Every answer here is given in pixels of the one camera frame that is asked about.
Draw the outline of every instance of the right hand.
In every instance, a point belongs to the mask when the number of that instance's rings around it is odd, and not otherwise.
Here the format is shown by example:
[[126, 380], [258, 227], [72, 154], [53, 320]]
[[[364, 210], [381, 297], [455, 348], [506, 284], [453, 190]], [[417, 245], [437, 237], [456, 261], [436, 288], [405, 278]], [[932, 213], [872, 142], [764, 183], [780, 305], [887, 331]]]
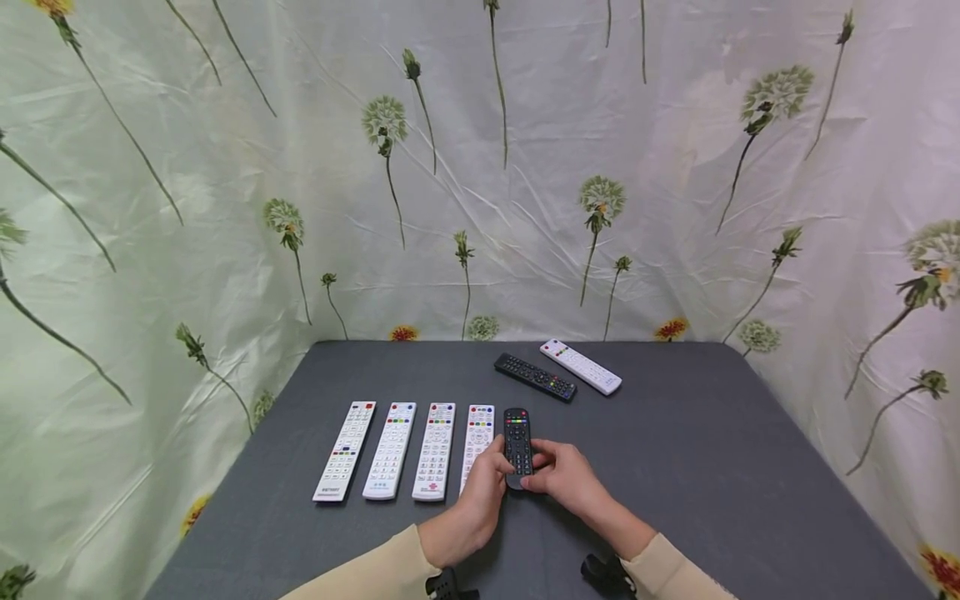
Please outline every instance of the right hand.
[[537, 451], [533, 467], [538, 471], [520, 481], [524, 490], [546, 493], [580, 518], [611, 500], [587, 457], [575, 445], [531, 440], [530, 446]]

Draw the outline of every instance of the dandelion print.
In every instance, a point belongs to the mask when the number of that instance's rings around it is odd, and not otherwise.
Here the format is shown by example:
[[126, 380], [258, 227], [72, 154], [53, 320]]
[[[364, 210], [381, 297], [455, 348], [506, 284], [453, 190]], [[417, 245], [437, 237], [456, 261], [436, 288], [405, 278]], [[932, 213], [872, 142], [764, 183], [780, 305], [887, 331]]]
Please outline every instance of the dandelion print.
[[813, 145], [806, 151], [804, 160], [810, 158], [813, 149], [817, 147], [820, 141], [820, 134], [824, 131], [824, 123], [827, 121], [827, 113], [830, 110], [830, 103], [833, 102], [833, 89], [837, 85], [837, 75], [840, 73], [840, 61], [843, 60], [843, 50], [847, 47], [850, 36], [853, 35], [853, 9], [843, 15], [843, 29], [840, 30], [840, 36], [837, 37], [837, 45], [840, 46], [840, 52], [837, 53], [837, 63], [833, 67], [833, 79], [830, 80], [830, 91], [827, 93], [827, 103], [824, 105], [824, 112], [820, 115], [820, 123], [817, 125], [817, 136], [813, 139]]
[[10, 146], [4, 143], [3, 139], [4, 139], [4, 132], [3, 130], [0, 130], [0, 152], [7, 155], [7, 157], [10, 160], [16, 163], [16, 166], [20, 167], [20, 169], [22, 169], [27, 175], [34, 178], [34, 180], [37, 183], [39, 183], [44, 188], [46, 188], [46, 190], [51, 194], [53, 194], [54, 197], [57, 200], [59, 200], [61, 204], [66, 206], [66, 209], [69, 210], [74, 217], [76, 217], [77, 221], [79, 221], [80, 225], [84, 228], [84, 231], [86, 231], [86, 234], [90, 236], [90, 239], [93, 240], [93, 243], [96, 244], [97, 248], [100, 249], [100, 253], [104, 256], [104, 259], [107, 261], [107, 264], [109, 264], [113, 272], [116, 273], [117, 268], [116, 268], [116, 265], [113, 264], [113, 259], [110, 258], [110, 253], [107, 252], [107, 248], [97, 237], [96, 233], [94, 233], [93, 230], [90, 229], [90, 226], [86, 224], [86, 221], [84, 221], [84, 217], [80, 216], [80, 213], [77, 211], [77, 209], [70, 202], [68, 202], [66, 198], [64, 198], [60, 194], [60, 192], [54, 189], [54, 187], [50, 185], [50, 183], [48, 183], [47, 180], [40, 175], [40, 173], [35, 171], [34, 168], [30, 166], [30, 163], [28, 163], [26, 160], [20, 157], [20, 155], [17, 152], [15, 152]]
[[493, 16], [500, 10], [500, 0], [483, 0], [483, 8], [490, 11], [490, 41], [493, 46], [493, 71], [496, 73], [496, 87], [500, 91], [500, 112], [503, 113], [503, 168], [507, 168], [507, 101], [503, 95], [503, 80], [500, 79], [500, 64], [496, 61], [496, 29]]
[[763, 286], [763, 290], [760, 292], [760, 295], [756, 297], [756, 300], [753, 304], [750, 305], [750, 308], [747, 309], [747, 312], [743, 313], [743, 316], [733, 324], [733, 328], [730, 330], [730, 333], [724, 336], [721, 344], [726, 344], [727, 340], [730, 339], [730, 336], [736, 331], [740, 324], [750, 316], [750, 313], [754, 312], [754, 309], [760, 301], [763, 300], [763, 296], [767, 293], [767, 290], [770, 289], [770, 284], [774, 281], [774, 276], [777, 274], [777, 269], [780, 268], [780, 265], [783, 264], [783, 260], [787, 257], [796, 258], [797, 252], [802, 250], [797, 248], [797, 240], [800, 239], [801, 233], [804, 232], [804, 228], [790, 228], [783, 232], [783, 241], [780, 242], [780, 245], [774, 248], [774, 260], [773, 260], [773, 270], [770, 272], [770, 276], [767, 277], [767, 282]]
[[937, 600], [960, 600], [960, 559], [927, 545], [921, 547], [920, 556], [927, 575], [940, 588]]
[[760, 319], [744, 323], [736, 335], [747, 347], [744, 356], [753, 350], [768, 354], [780, 347], [780, 332]]
[[12, 259], [13, 245], [16, 244], [22, 246], [26, 244], [26, 242], [27, 232], [16, 226], [16, 223], [14, 223], [10, 215], [7, 214], [7, 210], [5, 208], [0, 208], [0, 291], [3, 291], [4, 296], [6, 296], [7, 300], [10, 301], [10, 304], [13, 305], [13, 308], [15, 308], [21, 315], [26, 317], [27, 320], [39, 327], [40, 330], [53, 339], [79, 354], [83, 360], [88, 362], [90, 366], [93, 367], [96, 372], [104, 378], [110, 387], [116, 390], [117, 394], [119, 394], [124, 401], [127, 402], [127, 404], [132, 406], [132, 402], [130, 402], [130, 397], [127, 396], [127, 393], [123, 391], [123, 388], [121, 388], [116, 381], [113, 381], [113, 379], [109, 378], [103, 367], [101, 367], [97, 361], [93, 360], [89, 354], [57, 333], [57, 331], [50, 327], [50, 325], [41, 321], [36, 315], [34, 315], [33, 312], [30, 311], [29, 308], [24, 306], [23, 302], [20, 301], [20, 298], [13, 293], [13, 289], [10, 287], [10, 282], [7, 280], [7, 274], [4, 273], [3, 258], [7, 258], [8, 260]]
[[347, 335], [347, 326], [344, 325], [344, 318], [340, 316], [340, 311], [337, 310], [337, 307], [333, 305], [333, 298], [330, 296], [330, 285], [336, 283], [336, 281], [336, 273], [324, 273], [324, 276], [321, 278], [321, 283], [326, 288], [326, 299], [330, 301], [330, 308], [333, 309], [333, 313], [337, 316], [337, 319], [340, 320], [340, 327], [342, 327], [344, 330], [344, 339], [349, 341], [350, 336]]
[[397, 325], [390, 332], [391, 342], [416, 342], [420, 338], [420, 332], [412, 325]]
[[300, 294], [303, 296], [303, 309], [306, 311], [306, 321], [310, 320], [310, 303], [306, 299], [306, 290], [303, 288], [303, 272], [300, 270], [300, 247], [303, 245], [303, 219], [300, 210], [285, 200], [274, 198], [263, 207], [263, 218], [267, 227], [282, 233], [280, 246], [289, 248], [297, 261], [297, 278], [300, 280]]
[[860, 454], [860, 460], [856, 462], [856, 465], [853, 466], [847, 475], [852, 475], [857, 469], [863, 466], [863, 462], [867, 460], [867, 452], [870, 452], [870, 444], [874, 442], [874, 435], [876, 435], [876, 427], [880, 424], [880, 418], [883, 417], [883, 413], [892, 407], [897, 402], [900, 402], [907, 396], [915, 392], [927, 392], [933, 399], [939, 400], [943, 394], [948, 394], [949, 390], [947, 389], [947, 378], [946, 376], [939, 371], [920, 371], [919, 377], [911, 377], [914, 382], [914, 385], [904, 390], [897, 397], [890, 400], [884, 404], [879, 412], [876, 413], [874, 418], [874, 424], [870, 427], [870, 435], [867, 436], [867, 445], [863, 448], [863, 453]]
[[247, 409], [247, 404], [243, 401], [243, 398], [240, 397], [240, 394], [236, 389], [229, 384], [229, 382], [223, 378], [222, 375], [210, 368], [210, 363], [206, 360], [206, 355], [204, 354], [205, 344], [200, 341], [200, 336], [193, 337], [193, 333], [190, 332], [189, 327], [186, 324], [177, 325], [177, 332], [174, 334], [175, 337], [183, 342], [183, 345], [186, 346], [186, 355], [187, 358], [192, 358], [200, 363], [200, 366], [206, 369], [208, 373], [216, 377], [229, 388], [233, 395], [236, 396], [237, 401], [240, 402], [240, 408], [243, 409], [244, 415], [247, 416], [247, 426], [250, 428], [250, 435], [253, 435], [253, 420], [250, 416], [250, 411]]
[[943, 311], [947, 309], [948, 300], [960, 298], [960, 221], [945, 219], [927, 225], [910, 238], [903, 249], [913, 270], [922, 275], [897, 284], [897, 293], [903, 293], [903, 309], [860, 352], [844, 399], [850, 397], [870, 350], [910, 313], [928, 304]]
[[403, 237], [403, 215], [400, 214], [400, 203], [396, 201], [394, 178], [390, 175], [390, 156], [394, 144], [407, 138], [407, 121], [404, 116], [403, 104], [396, 98], [380, 96], [372, 100], [363, 111], [363, 129], [367, 139], [377, 147], [381, 156], [387, 159], [387, 182], [390, 184], [390, 193], [394, 197], [396, 217], [400, 221], [400, 243], [407, 249], [407, 240]]
[[430, 125], [430, 113], [426, 111], [426, 101], [423, 100], [423, 88], [420, 87], [420, 63], [409, 48], [403, 49], [403, 66], [406, 69], [407, 79], [414, 83], [417, 95], [420, 96], [420, 105], [423, 107], [423, 116], [426, 117], [426, 128], [430, 131], [430, 147], [433, 148], [433, 174], [437, 175], [437, 144], [433, 141], [433, 126]]
[[474, 342], [489, 342], [500, 332], [496, 317], [474, 317], [467, 327], [467, 336]]
[[28, 564], [18, 564], [0, 576], [0, 600], [20, 600], [23, 590], [36, 579], [36, 571]]
[[220, 10], [219, 0], [213, 0], [213, 8], [217, 12], [217, 16], [220, 17], [220, 22], [224, 26], [224, 31], [227, 32], [227, 38], [230, 40], [230, 43], [233, 44], [233, 49], [237, 51], [237, 56], [240, 57], [243, 65], [247, 67], [247, 72], [250, 73], [250, 77], [253, 79], [253, 84], [256, 85], [257, 90], [260, 92], [260, 96], [263, 97], [263, 102], [266, 103], [267, 108], [270, 109], [270, 113], [276, 117], [276, 111], [272, 106], [270, 106], [270, 101], [267, 100], [266, 92], [264, 92], [263, 87], [260, 86], [260, 82], [256, 79], [256, 75], [253, 74], [253, 69], [251, 69], [250, 65], [247, 63], [247, 58], [243, 56], [243, 52], [240, 51], [240, 46], [237, 45], [237, 40], [233, 39], [233, 32], [230, 30], [230, 26], [227, 24], [227, 18], [224, 16], [224, 12]]
[[613, 263], [616, 274], [613, 276], [613, 286], [610, 288], [610, 303], [607, 305], [607, 326], [603, 328], [603, 341], [607, 341], [607, 332], [610, 330], [610, 314], [613, 311], [613, 292], [616, 291], [616, 281], [620, 278], [620, 272], [630, 271], [630, 265], [634, 261], [628, 256], [620, 256]]
[[730, 198], [720, 216], [720, 225], [717, 226], [715, 234], [720, 233], [720, 228], [727, 219], [727, 211], [730, 210], [733, 195], [736, 193], [736, 184], [740, 181], [743, 160], [747, 157], [751, 144], [760, 132], [774, 121], [781, 118], [792, 119], [799, 114], [811, 85], [813, 85], [813, 73], [805, 66], [795, 64], [790, 68], [774, 71], [755, 79], [747, 90], [740, 111], [740, 120], [747, 122], [747, 127], [743, 131], [750, 137], [743, 147], [743, 152], [740, 153], [739, 162], [736, 163]]
[[473, 248], [467, 248], [466, 231], [454, 233], [453, 241], [457, 243], [457, 251], [454, 255], [460, 259], [460, 266], [464, 268], [464, 276], [467, 278], [467, 309], [464, 311], [464, 326], [460, 329], [460, 341], [463, 342], [467, 335], [467, 315], [470, 313], [470, 271], [467, 267], [467, 259], [473, 258]]
[[206, 503], [210, 501], [211, 497], [213, 497], [212, 494], [205, 493], [194, 500], [193, 505], [190, 506], [190, 510], [186, 512], [186, 516], [183, 518], [183, 522], [180, 524], [181, 538], [186, 538], [186, 535], [190, 533], [191, 529], [193, 529], [197, 519], [200, 518], [200, 513], [204, 511], [206, 508]]
[[584, 284], [580, 290], [581, 306], [584, 305], [584, 296], [587, 294], [587, 277], [590, 273], [593, 251], [597, 247], [597, 236], [603, 228], [613, 224], [613, 219], [623, 211], [625, 200], [623, 185], [599, 175], [584, 181], [580, 187], [580, 207], [590, 215], [584, 225], [593, 233], [593, 242], [590, 244], [590, 254], [587, 257], [587, 269], [584, 271]]
[[686, 319], [671, 319], [662, 324], [657, 331], [654, 332], [654, 339], [658, 342], [673, 342], [674, 340], [679, 340], [686, 333], [689, 325]]
[[80, 41], [77, 39], [77, 32], [70, 27], [70, 24], [66, 20], [66, 16], [73, 11], [73, 0], [27, 1], [47, 13], [47, 16], [49, 16], [57, 26], [57, 30], [60, 33], [60, 38], [63, 40], [63, 43], [70, 46], [77, 55], [77, 58], [80, 59], [80, 62], [83, 64], [84, 69], [86, 70], [86, 74], [90, 76], [90, 79], [93, 80], [94, 84], [97, 86], [97, 89], [100, 90], [100, 95], [107, 103], [110, 112], [113, 113], [113, 118], [117, 120], [117, 123], [120, 124], [120, 128], [123, 129], [124, 133], [127, 134], [130, 142], [132, 142], [134, 148], [136, 148], [136, 151], [140, 154], [140, 158], [143, 159], [144, 164], [147, 166], [147, 170], [150, 171], [150, 175], [153, 176], [154, 181], [156, 181], [156, 184], [163, 192], [163, 195], [166, 196], [167, 202], [171, 207], [173, 207], [174, 212], [177, 213], [177, 218], [180, 220], [180, 224], [183, 225], [183, 216], [180, 215], [180, 209], [177, 208], [177, 204], [174, 202], [173, 196], [171, 196], [170, 192], [167, 191], [167, 188], [160, 179], [160, 175], [156, 172], [153, 163], [150, 162], [149, 158], [147, 158], [147, 154], [143, 151], [143, 148], [140, 147], [140, 143], [136, 141], [136, 138], [133, 137], [133, 133], [127, 127], [127, 124], [124, 123], [123, 119], [120, 118], [120, 114], [117, 112], [116, 108], [113, 107], [113, 102], [110, 101], [110, 98], [107, 96], [107, 92], [104, 90], [104, 87], [100, 85], [100, 81], [97, 80], [97, 76], [93, 74], [93, 71], [90, 69], [90, 65], [86, 63], [86, 58], [81, 50]]
[[200, 40], [200, 36], [197, 35], [197, 32], [193, 31], [192, 27], [190, 27], [189, 21], [187, 21], [186, 18], [180, 14], [180, 11], [178, 11], [177, 7], [174, 6], [173, 0], [167, 0], [167, 6], [170, 7], [170, 10], [173, 12], [177, 20], [183, 24], [183, 27], [190, 32], [190, 35], [192, 35], [200, 45], [200, 49], [204, 51], [204, 56], [206, 56], [206, 61], [210, 63], [211, 67], [213, 67], [213, 75], [217, 78], [217, 84], [223, 85], [224, 82], [220, 79], [220, 71], [217, 70], [217, 64], [213, 61], [213, 57], [210, 56], [210, 53], [206, 51], [206, 46], [204, 46], [204, 43]]

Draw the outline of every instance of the green stem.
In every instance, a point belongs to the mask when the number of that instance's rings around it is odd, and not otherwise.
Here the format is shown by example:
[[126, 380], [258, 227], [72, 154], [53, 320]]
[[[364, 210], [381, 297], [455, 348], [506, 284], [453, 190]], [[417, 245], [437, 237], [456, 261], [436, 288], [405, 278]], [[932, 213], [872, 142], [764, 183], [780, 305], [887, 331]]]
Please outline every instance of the green stem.
[[847, 471], [848, 477], [852, 475], [854, 471], [862, 467], [863, 462], [867, 460], [867, 452], [870, 452], [870, 444], [874, 442], [874, 435], [876, 435], [876, 427], [880, 424], [880, 417], [883, 417], [883, 413], [887, 412], [887, 409], [893, 406], [894, 404], [896, 404], [897, 402], [900, 402], [910, 394], [913, 394], [917, 390], [922, 390], [923, 388], [924, 386], [922, 385], [915, 385], [909, 390], [907, 390], [906, 392], [890, 400], [889, 402], [884, 404], [882, 408], [880, 408], [879, 412], [876, 413], [876, 417], [874, 418], [874, 425], [870, 428], [870, 435], [867, 437], [867, 445], [866, 447], [863, 448], [863, 454], [860, 455], [860, 460], [856, 462], [856, 465], [853, 465], [853, 468]]
[[740, 180], [740, 169], [743, 167], [743, 159], [747, 156], [747, 151], [750, 150], [750, 145], [754, 143], [756, 139], [756, 134], [751, 135], [750, 139], [747, 140], [747, 145], [743, 147], [743, 152], [740, 153], [740, 161], [736, 163], [736, 175], [733, 176], [733, 187], [730, 190], [730, 199], [727, 200], [727, 205], [723, 209], [723, 214], [720, 216], [720, 225], [717, 226], [716, 233], [713, 235], [718, 235], [720, 233], [720, 228], [723, 226], [724, 220], [727, 218], [727, 211], [730, 210], [730, 205], [733, 204], [733, 194], [736, 192], [736, 183]]
[[230, 388], [230, 391], [233, 392], [234, 396], [237, 396], [237, 401], [240, 402], [240, 407], [243, 408], [244, 415], [247, 416], [247, 426], [250, 428], [250, 435], [253, 435], [253, 420], [250, 418], [250, 411], [247, 410], [247, 405], [244, 403], [243, 398], [240, 397], [240, 394], [230, 385], [229, 381], [224, 379], [218, 372], [212, 370], [210, 367], [206, 368], [211, 375], [220, 379], [221, 383]]
[[580, 305], [584, 305], [584, 296], [587, 294], [587, 275], [590, 273], [590, 261], [593, 260], [593, 251], [597, 248], [597, 236], [600, 235], [600, 231], [593, 233], [593, 243], [590, 244], [590, 255], [587, 257], [587, 269], [584, 271], [584, 286], [580, 290]]
[[47, 335], [49, 335], [49, 336], [52, 337], [53, 339], [57, 340], [58, 342], [60, 342], [60, 343], [63, 344], [64, 346], [70, 348], [70, 349], [73, 350], [74, 352], [80, 354], [80, 355], [82, 356], [82, 358], [83, 358], [86, 362], [90, 363], [90, 365], [92, 365], [93, 368], [97, 370], [97, 373], [99, 373], [100, 376], [103, 377], [108, 384], [110, 384], [110, 387], [112, 387], [114, 390], [116, 390], [116, 391], [117, 391], [117, 394], [119, 394], [120, 396], [123, 397], [123, 399], [127, 402], [127, 404], [129, 404], [130, 406], [133, 406], [133, 403], [130, 402], [130, 397], [127, 396], [127, 393], [123, 391], [123, 388], [121, 388], [121, 387], [117, 384], [117, 382], [113, 381], [112, 379], [110, 379], [110, 378], [107, 376], [107, 374], [104, 372], [104, 370], [103, 370], [103, 368], [100, 366], [100, 364], [97, 363], [97, 361], [93, 360], [93, 358], [92, 358], [89, 354], [87, 354], [87, 353], [84, 352], [83, 350], [77, 348], [73, 343], [71, 343], [69, 340], [67, 340], [66, 338], [64, 338], [64, 337], [61, 336], [60, 334], [58, 334], [58, 333], [57, 333], [56, 331], [54, 331], [51, 327], [49, 327], [46, 323], [44, 323], [43, 321], [41, 321], [40, 319], [38, 319], [37, 317], [35, 317], [35, 316], [34, 316], [34, 313], [30, 312], [30, 309], [28, 309], [26, 306], [24, 306], [24, 305], [20, 302], [20, 300], [13, 294], [13, 290], [10, 289], [10, 285], [7, 283], [7, 277], [4, 275], [3, 265], [2, 265], [2, 264], [0, 264], [0, 290], [3, 290], [4, 296], [6, 296], [6, 297], [7, 297], [7, 300], [9, 300], [11, 304], [13, 304], [13, 307], [14, 307], [14, 308], [16, 308], [18, 311], [20, 311], [20, 314], [21, 314], [21, 315], [23, 315], [24, 317], [26, 317], [27, 319], [29, 319], [31, 323], [33, 323], [34, 325], [36, 325], [37, 327], [39, 327], [40, 329], [42, 329], [44, 333], [46, 333]]
[[306, 310], [306, 321], [309, 324], [313, 324], [310, 321], [310, 304], [306, 301], [306, 290], [303, 289], [303, 274], [300, 272], [300, 253], [294, 250], [294, 258], [297, 259], [297, 278], [300, 279], [300, 293], [303, 295], [303, 309]]
[[396, 201], [396, 192], [394, 191], [394, 178], [390, 175], [390, 154], [387, 154], [387, 182], [390, 184], [390, 193], [394, 197], [394, 205], [396, 206], [396, 217], [400, 220], [400, 243], [403, 245], [403, 249], [407, 249], [407, 239], [403, 237], [403, 215], [400, 214], [400, 203]]
[[230, 26], [227, 24], [227, 18], [224, 17], [223, 11], [220, 10], [220, 2], [218, 0], [213, 0], [213, 8], [217, 11], [217, 16], [220, 17], [220, 22], [224, 24], [224, 30], [227, 31], [227, 37], [230, 40], [230, 43], [233, 44], [233, 49], [237, 51], [237, 55], [240, 56], [240, 60], [243, 61], [243, 65], [247, 67], [247, 72], [250, 73], [253, 83], [256, 85], [256, 88], [260, 91], [260, 95], [263, 96], [263, 102], [267, 104], [267, 108], [270, 109], [270, 112], [276, 117], [276, 111], [272, 106], [270, 106], [270, 101], [267, 100], [267, 94], [263, 91], [263, 87], [260, 86], [260, 82], [256, 79], [256, 75], [253, 74], [253, 69], [250, 68], [250, 65], [247, 63], [247, 58], [243, 56], [243, 52], [240, 51], [240, 46], [237, 45], [237, 40], [233, 38], [233, 32], [230, 30]]
[[344, 318], [340, 316], [340, 311], [337, 310], [337, 307], [333, 305], [333, 298], [330, 296], [330, 286], [326, 286], [326, 299], [330, 300], [330, 308], [333, 309], [333, 313], [337, 316], [337, 319], [340, 320], [340, 327], [344, 330], [344, 339], [348, 342], [350, 341], [350, 336], [347, 335], [347, 326], [344, 325]]
[[48, 192], [53, 194], [57, 198], [57, 200], [59, 200], [61, 203], [63, 203], [64, 206], [66, 206], [67, 210], [73, 213], [73, 216], [77, 218], [77, 221], [80, 221], [80, 224], [84, 227], [84, 230], [86, 231], [87, 235], [89, 235], [90, 238], [93, 240], [93, 243], [100, 248], [100, 252], [104, 255], [104, 258], [107, 260], [107, 263], [110, 265], [110, 268], [113, 270], [114, 273], [116, 273], [117, 272], [116, 265], [113, 264], [113, 259], [110, 258], [110, 254], [109, 252], [107, 252], [107, 248], [100, 242], [100, 240], [97, 238], [93, 230], [91, 230], [90, 227], [86, 224], [86, 221], [84, 221], [84, 217], [80, 216], [80, 213], [77, 212], [77, 209], [74, 208], [73, 205], [70, 202], [68, 202], [63, 196], [61, 196], [60, 192], [55, 190], [52, 185], [47, 183], [47, 181], [40, 176], [40, 173], [35, 171], [33, 167], [27, 164], [26, 160], [21, 158], [19, 154], [14, 152], [12, 148], [7, 146], [7, 144], [4, 144], [2, 141], [0, 141], [0, 152], [3, 152], [3, 154], [9, 156], [13, 162], [15, 162], [21, 169], [26, 171], [27, 174], [30, 175], [32, 178], [34, 178], [34, 180], [36, 180], [37, 183], [45, 187]]
[[613, 291], [616, 290], [616, 281], [620, 277], [620, 270], [616, 270], [613, 276], [613, 287], [610, 288], [610, 303], [607, 305], [607, 326], [603, 328], [603, 341], [607, 341], [607, 331], [610, 330], [610, 314], [613, 311]]
[[767, 293], [767, 290], [770, 289], [770, 284], [773, 283], [774, 275], [777, 274], [777, 269], [780, 268], [780, 264], [778, 264], [776, 267], [774, 267], [774, 270], [770, 272], [770, 276], [767, 277], [767, 284], [763, 286], [763, 291], [760, 292], [759, 297], [756, 299], [756, 301], [755, 301], [753, 304], [750, 305], [750, 308], [747, 309], [747, 312], [745, 312], [745, 313], [743, 314], [743, 316], [740, 317], [740, 320], [737, 321], [735, 324], [733, 324], [733, 329], [730, 330], [730, 333], [728, 333], [727, 335], [724, 336], [723, 340], [720, 342], [721, 344], [726, 344], [726, 343], [727, 343], [727, 340], [729, 340], [729, 339], [730, 339], [730, 336], [732, 336], [733, 333], [736, 331], [736, 329], [737, 329], [738, 327], [740, 327], [740, 324], [743, 323], [743, 322], [747, 319], [747, 317], [750, 316], [750, 313], [753, 312], [754, 309], [756, 308], [756, 306], [757, 306], [758, 304], [760, 304], [760, 301], [763, 300], [763, 295], [766, 294], [766, 293]]
[[810, 146], [810, 149], [806, 151], [806, 156], [804, 160], [810, 158], [810, 155], [813, 154], [813, 149], [817, 147], [817, 143], [820, 141], [820, 134], [824, 130], [824, 123], [827, 122], [827, 113], [830, 110], [830, 103], [833, 102], [833, 89], [837, 85], [837, 75], [840, 73], [840, 60], [843, 59], [843, 49], [847, 45], [847, 42], [840, 44], [840, 52], [837, 54], [837, 63], [833, 67], [833, 79], [830, 80], [830, 92], [827, 94], [827, 104], [824, 106], [824, 113], [820, 115], [820, 124], [817, 126], [817, 136], [813, 140], [813, 145]]
[[490, 40], [493, 45], [493, 70], [496, 72], [496, 87], [500, 90], [500, 110], [503, 112], [503, 168], [507, 168], [507, 100], [503, 95], [503, 81], [500, 79], [500, 64], [496, 60], [496, 32], [493, 27], [493, 7], [490, 9]]
[[417, 95], [420, 96], [420, 105], [423, 107], [423, 114], [426, 116], [426, 128], [430, 131], [430, 147], [433, 148], [433, 174], [437, 175], [437, 144], [433, 141], [433, 126], [430, 125], [430, 113], [426, 111], [426, 101], [423, 100], [423, 90], [420, 88], [420, 80], [414, 79], [414, 85], [417, 87]]
[[224, 82], [220, 79], [220, 71], [217, 70], [217, 65], [215, 62], [213, 62], [213, 57], [211, 57], [210, 53], [206, 51], [206, 46], [204, 46], [204, 43], [200, 40], [200, 36], [197, 35], [197, 32], [193, 31], [193, 28], [190, 27], [190, 23], [188, 23], [186, 18], [180, 14], [180, 11], [178, 11], [177, 7], [174, 6], [173, 0], [167, 0], [167, 6], [170, 7], [170, 10], [174, 12], [174, 14], [177, 16], [177, 19], [179, 19], [180, 23], [183, 24], [183, 27], [185, 27], [187, 31], [190, 32], [190, 35], [197, 40], [197, 43], [200, 44], [200, 49], [204, 51], [206, 60], [210, 63], [210, 66], [213, 67], [213, 74], [217, 77], [217, 84], [223, 85]]
[[883, 338], [883, 336], [893, 331], [894, 327], [899, 325], [904, 319], [906, 319], [906, 316], [913, 311], [914, 308], [912, 306], [907, 306], [904, 308], [903, 311], [900, 312], [900, 314], [898, 314], [897, 317], [890, 322], [890, 324], [884, 327], [883, 331], [880, 331], [877, 336], [870, 341], [870, 344], [868, 344], [867, 347], [860, 352], [859, 358], [856, 359], [856, 368], [853, 370], [853, 379], [850, 380], [850, 385], [847, 386], [847, 392], [843, 394], [843, 399], [846, 400], [850, 397], [850, 393], [853, 391], [853, 385], [856, 383], [856, 378], [860, 375], [860, 366], [863, 365], [864, 359], [867, 358], [867, 352], [869, 352], [870, 349], [873, 348], [874, 345]]
[[143, 158], [144, 164], [147, 165], [147, 169], [150, 170], [150, 174], [154, 176], [154, 181], [160, 186], [160, 190], [163, 191], [163, 195], [167, 197], [167, 202], [170, 203], [170, 206], [173, 207], [174, 212], [177, 213], [177, 218], [180, 220], [180, 224], [183, 225], [183, 215], [180, 214], [180, 209], [177, 208], [177, 203], [174, 202], [173, 196], [170, 195], [170, 192], [167, 191], [163, 181], [160, 180], [160, 175], [156, 172], [154, 164], [150, 162], [150, 159], [147, 158], [147, 153], [143, 152], [143, 148], [140, 147], [139, 142], [136, 141], [136, 138], [133, 137], [133, 133], [127, 127], [127, 124], [123, 122], [123, 119], [120, 118], [120, 114], [117, 112], [117, 109], [113, 107], [113, 102], [110, 101], [109, 96], [104, 91], [104, 87], [100, 85], [100, 82], [97, 81], [97, 76], [93, 74], [93, 71], [90, 70], [90, 65], [86, 63], [84, 54], [80, 51], [80, 44], [73, 43], [73, 51], [77, 53], [77, 58], [80, 59], [80, 62], [84, 64], [84, 69], [86, 69], [87, 74], [89, 74], [90, 79], [97, 85], [97, 89], [100, 90], [100, 95], [104, 97], [104, 101], [107, 103], [107, 106], [110, 108], [110, 112], [113, 113], [114, 118], [116, 118], [117, 123], [120, 124], [120, 127], [123, 128], [123, 131], [127, 134], [127, 137], [133, 142], [133, 146], [136, 148], [136, 151], [140, 153], [140, 157]]

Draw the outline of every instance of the black remote control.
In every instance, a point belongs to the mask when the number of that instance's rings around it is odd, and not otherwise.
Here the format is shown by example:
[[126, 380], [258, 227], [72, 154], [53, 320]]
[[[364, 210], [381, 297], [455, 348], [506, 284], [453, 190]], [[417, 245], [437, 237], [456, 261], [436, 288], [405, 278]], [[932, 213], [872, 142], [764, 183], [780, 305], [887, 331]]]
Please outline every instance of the black remote control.
[[534, 474], [534, 452], [530, 447], [530, 415], [522, 408], [508, 408], [503, 412], [503, 437], [506, 442], [503, 455], [516, 469], [507, 475], [507, 487], [523, 490], [520, 480]]
[[573, 399], [573, 395], [577, 393], [577, 386], [573, 383], [560, 379], [552, 372], [544, 371], [540, 367], [535, 367], [506, 352], [500, 354], [500, 358], [497, 358], [496, 362], [493, 363], [493, 368], [561, 402], [569, 402]]

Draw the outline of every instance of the white remote control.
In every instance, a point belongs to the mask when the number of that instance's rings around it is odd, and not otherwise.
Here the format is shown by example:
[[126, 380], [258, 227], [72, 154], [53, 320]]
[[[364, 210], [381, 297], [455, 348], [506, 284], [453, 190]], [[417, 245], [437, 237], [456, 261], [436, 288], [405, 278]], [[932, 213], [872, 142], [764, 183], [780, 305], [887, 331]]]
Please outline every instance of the white remote control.
[[464, 492], [470, 469], [478, 454], [493, 441], [493, 407], [490, 404], [470, 404], [467, 413], [467, 440], [464, 442], [464, 472], [460, 475], [460, 493]]
[[609, 396], [615, 392], [623, 383], [622, 379], [560, 340], [550, 340], [544, 343], [540, 347], [540, 352], [549, 356], [550, 360], [563, 365], [568, 371], [586, 381], [590, 384], [590, 387], [604, 396]]
[[313, 492], [314, 502], [340, 502], [347, 496], [353, 467], [363, 447], [376, 402], [353, 402], [330, 452], [324, 474]]
[[363, 488], [363, 497], [368, 500], [392, 500], [396, 497], [396, 484], [403, 472], [403, 457], [407, 455], [407, 442], [416, 414], [417, 405], [413, 402], [390, 406], [387, 423], [380, 434], [380, 444], [373, 455], [367, 485]]
[[414, 499], [440, 502], [446, 497], [446, 472], [450, 462], [450, 444], [453, 442], [453, 421], [456, 404], [431, 404], [423, 432]]

